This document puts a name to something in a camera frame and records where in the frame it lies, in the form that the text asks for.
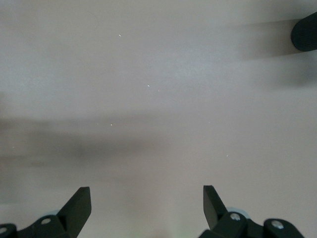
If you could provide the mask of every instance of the black cylinder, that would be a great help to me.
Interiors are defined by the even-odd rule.
[[[296,23],[291,39],[300,51],[317,50],[317,12]]]

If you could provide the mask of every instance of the screw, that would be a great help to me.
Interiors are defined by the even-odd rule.
[[[237,213],[231,213],[230,217],[232,220],[240,221],[240,216]]]
[[[0,234],[3,234],[7,231],[8,229],[6,227],[1,227],[0,228]]]
[[[272,225],[273,225],[275,228],[278,228],[278,229],[283,229],[283,228],[284,228],[283,224],[280,223],[280,222],[277,221],[277,220],[272,221]]]
[[[41,221],[41,224],[42,224],[42,225],[45,225],[45,224],[50,223],[50,222],[51,222],[51,219],[50,219],[50,218],[45,218],[45,219],[43,219],[43,220]]]

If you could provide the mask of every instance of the metal screw head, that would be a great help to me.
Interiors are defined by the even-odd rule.
[[[272,221],[272,225],[273,225],[275,228],[278,228],[278,229],[283,229],[283,228],[284,228],[283,224],[280,223],[280,222],[277,221],[277,220]]]
[[[0,234],[5,233],[7,231],[6,227],[1,227],[0,228]]]
[[[50,219],[50,218],[45,218],[45,219],[43,219],[43,220],[41,221],[41,224],[42,224],[42,225],[45,225],[45,224],[50,223],[50,222],[51,222],[51,219]]]
[[[231,213],[230,217],[232,220],[235,220],[235,221],[241,220],[240,216],[237,213]]]

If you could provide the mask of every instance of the black object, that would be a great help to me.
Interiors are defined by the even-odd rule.
[[[317,50],[317,12],[296,23],[291,39],[300,51]]]
[[[260,226],[238,212],[228,212],[213,186],[204,186],[204,214],[210,230],[199,238],[304,238],[288,221],[267,219]]]
[[[81,187],[57,215],[44,216],[20,231],[1,224],[0,238],[76,238],[91,213],[89,187]]]

